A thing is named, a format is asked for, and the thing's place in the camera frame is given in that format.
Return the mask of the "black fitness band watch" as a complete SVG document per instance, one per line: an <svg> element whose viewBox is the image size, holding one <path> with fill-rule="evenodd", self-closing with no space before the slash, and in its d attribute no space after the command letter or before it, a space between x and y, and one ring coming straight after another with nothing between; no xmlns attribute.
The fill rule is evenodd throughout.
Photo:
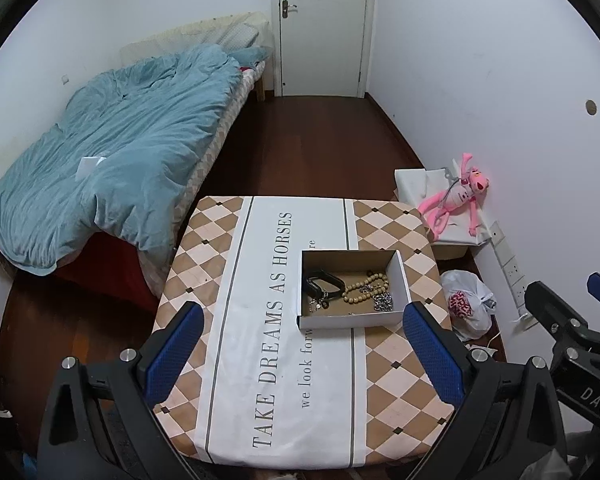
<svg viewBox="0 0 600 480"><path fill-rule="evenodd" d="M346 284L338 276L324 270L307 273L303 277L302 290L314 300L332 300L343 295Z"/></svg>

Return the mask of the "white plastic bag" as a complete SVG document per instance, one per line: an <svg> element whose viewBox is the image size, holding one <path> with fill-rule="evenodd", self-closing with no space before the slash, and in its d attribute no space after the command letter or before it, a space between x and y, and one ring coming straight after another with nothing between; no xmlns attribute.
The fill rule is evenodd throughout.
<svg viewBox="0 0 600 480"><path fill-rule="evenodd" d="M496 301L475 273L449 270L440 281L454 332L461 341L477 340L492 327Z"/></svg>

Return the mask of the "white cardboard box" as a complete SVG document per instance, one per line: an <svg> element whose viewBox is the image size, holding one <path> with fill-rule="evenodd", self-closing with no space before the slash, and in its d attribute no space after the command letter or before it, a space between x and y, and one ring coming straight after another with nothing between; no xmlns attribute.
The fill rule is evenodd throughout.
<svg viewBox="0 0 600 480"><path fill-rule="evenodd" d="M341 278L341 297L314 300L303 277L324 270ZM412 301L402 255L397 250L306 250L300 257L297 324L300 330L345 330L393 326Z"/></svg>

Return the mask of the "pink panther plush toy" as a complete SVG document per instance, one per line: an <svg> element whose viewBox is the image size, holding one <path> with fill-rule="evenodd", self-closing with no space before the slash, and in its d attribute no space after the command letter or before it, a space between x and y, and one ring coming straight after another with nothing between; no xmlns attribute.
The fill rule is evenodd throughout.
<svg viewBox="0 0 600 480"><path fill-rule="evenodd" d="M417 207L433 240L437 240L444 232L452 214L464 209L469 211L468 234L477 236L479 200L486 195L490 181L478 167L471 166L471 159L470 153L464 153L460 176L445 191L426 198Z"/></svg>

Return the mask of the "white door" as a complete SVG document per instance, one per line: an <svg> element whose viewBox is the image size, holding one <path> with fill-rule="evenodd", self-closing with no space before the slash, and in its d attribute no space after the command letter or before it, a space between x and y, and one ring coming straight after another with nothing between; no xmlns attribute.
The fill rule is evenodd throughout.
<svg viewBox="0 0 600 480"><path fill-rule="evenodd" d="M276 96L364 96L375 0L272 0Z"/></svg>

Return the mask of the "white wall socket strip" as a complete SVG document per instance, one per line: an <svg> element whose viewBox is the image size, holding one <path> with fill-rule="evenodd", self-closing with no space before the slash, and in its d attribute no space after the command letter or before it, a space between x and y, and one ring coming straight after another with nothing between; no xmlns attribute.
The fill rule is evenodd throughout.
<svg viewBox="0 0 600 480"><path fill-rule="evenodd" d="M513 249L510 248L507 238L497 221L490 225L490 242L494 249L495 257L498 259L501 271L512 294L513 302L517 310L514 321L517 332L525 332L538 324L538 321L528 311L524 302L524 294L527 291L529 281L521 271Z"/></svg>

